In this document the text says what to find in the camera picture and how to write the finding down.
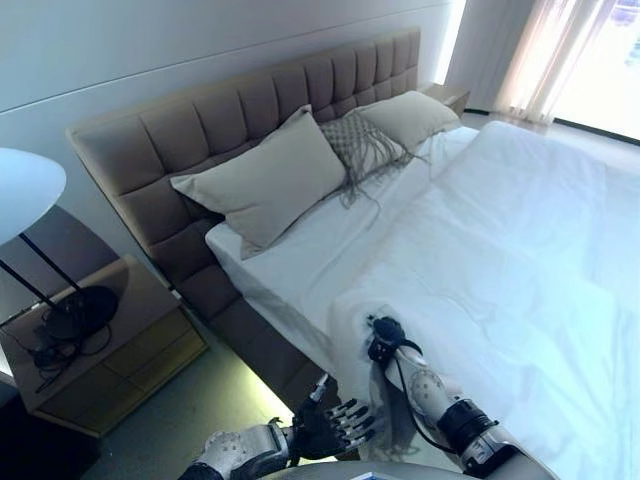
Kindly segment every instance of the bed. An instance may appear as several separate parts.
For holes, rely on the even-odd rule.
[[[391,315],[561,478],[636,478],[639,178],[500,122],[418,153],[257,257],[226,223],[207,244],[343,398],[372,400],[366,318]],[[451,467],[420,441],[394,450],[368,454]]]
[[[307,104],[324,124],[406,95],[419,37],[323,52],[68,135],[158,268],[290,406],[320,370],[343,398],[368,400],[365,318],[389,313],[561,477],[635,478],[638,177],[504,123],[447,128],[367,178],[349,208],[330,194],[251,257],[229,216],[172,188],[240,165]],[[446,466],[419,443],[387,447],[369,454]]]

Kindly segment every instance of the floor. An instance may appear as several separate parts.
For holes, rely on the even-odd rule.
[[[462,117],[473,128],[495,119]],[[562,125],[540,133],[640,173],[640,147]],[[287,407],[240,358],[210,332],[205,335],[210,350],[103,440],[102,457],[83,480],[176,479],[212,432],[242,429],[274,416],[290,420]]]

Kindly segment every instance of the nightstand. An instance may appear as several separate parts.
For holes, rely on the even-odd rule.
[[[83,346],[86,353],[98,353],[78,356],[58,379],[37,392],[42,378],[31,356],[4,332],[35,347],[33,330],[41,324],[46,307],[4,325],[0,341],[29,413],[101,437],[207,347],[180,302],[132,257],[121,258],[78,283],[105,285],[120,299],[106,346],[107,329]]]
[[[464,113],[464,109],[467,106],[467,100],[469,100],[469,94],[471,93],[469,90],[464,88],[440,85],[438,83],[421,86],[418,88],[418,91],[442,102],[444,105],[456,112],[456,115],[459,117]]]

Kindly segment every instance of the wall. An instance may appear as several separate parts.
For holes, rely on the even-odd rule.
[[[0,2],[0,145],[58,161],[59,204],[118,254],[140,255],[67,145],[68,125],[411,25],[430,80],[453,0]]]
[[[10,386],[0,383],[0,407],[17,395],[18,391]]]
[[[535,0],[467,0],[446,82],[471,90],[467,108],[491,111]]]

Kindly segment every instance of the tufted headboard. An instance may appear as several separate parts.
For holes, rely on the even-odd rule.
[[[348,45],[71,127],[89,174],[167,279],[214,323],[238,300],[205,233],[222,220],[171,188],[226,162],[301,105],[318,122],[416,88],[420,30]]]

